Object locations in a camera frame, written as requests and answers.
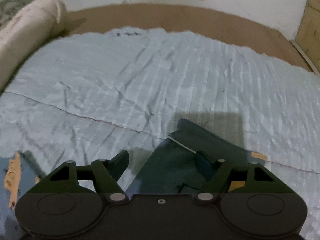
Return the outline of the blue pants with orange print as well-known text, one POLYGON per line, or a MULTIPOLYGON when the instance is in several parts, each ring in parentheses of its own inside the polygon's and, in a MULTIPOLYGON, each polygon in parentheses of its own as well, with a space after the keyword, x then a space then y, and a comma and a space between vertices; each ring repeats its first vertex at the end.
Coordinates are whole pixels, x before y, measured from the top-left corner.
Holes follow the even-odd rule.
MULTIPOLYGON (((197 193, 213 175, 209 159, 224 159, 236 166, 251 161, 265 165, 267 156, 228 142, 201 126, 180 119, 146 160, 127 193, 197 193)), ((1 239, 20 239, 23 230, 15 217, 16 202, 46 174, 31 152, 1 158, 1 239)))

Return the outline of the light blue striped bed quilt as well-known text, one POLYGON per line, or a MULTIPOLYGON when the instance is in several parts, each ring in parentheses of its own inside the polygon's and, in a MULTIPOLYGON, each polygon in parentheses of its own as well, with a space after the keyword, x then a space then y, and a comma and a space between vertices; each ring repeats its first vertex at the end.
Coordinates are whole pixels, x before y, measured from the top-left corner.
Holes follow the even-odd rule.
POLYGON ((127 189, 181 118, 265 154, 308 206, 302 235, 319 239, 319 78, 192 32, 121 28, 42 46, 1 95, 1 159, 28 152, 49 173, 128 150, 127 189))

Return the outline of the plywood board panel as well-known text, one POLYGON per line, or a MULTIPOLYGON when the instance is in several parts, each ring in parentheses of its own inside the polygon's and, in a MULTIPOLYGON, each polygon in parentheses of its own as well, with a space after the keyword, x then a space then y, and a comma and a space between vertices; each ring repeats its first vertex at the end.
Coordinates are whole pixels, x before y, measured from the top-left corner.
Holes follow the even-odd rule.
POLYGON ((295 41, 319 69, 319 0, 307 0, 295 41))

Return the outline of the brown wooden bed base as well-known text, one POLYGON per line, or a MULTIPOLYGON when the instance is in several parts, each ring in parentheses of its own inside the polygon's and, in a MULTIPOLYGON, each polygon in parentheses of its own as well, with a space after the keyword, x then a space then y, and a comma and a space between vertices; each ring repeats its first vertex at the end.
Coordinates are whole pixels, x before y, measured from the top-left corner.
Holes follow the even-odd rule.
POLYGON ((65 36, 105 33, 121 27, 192 31, 312 70, 302 54, 276 29, 212 9, 172 4, 114 4, 71 11, 66 19, 65 36))

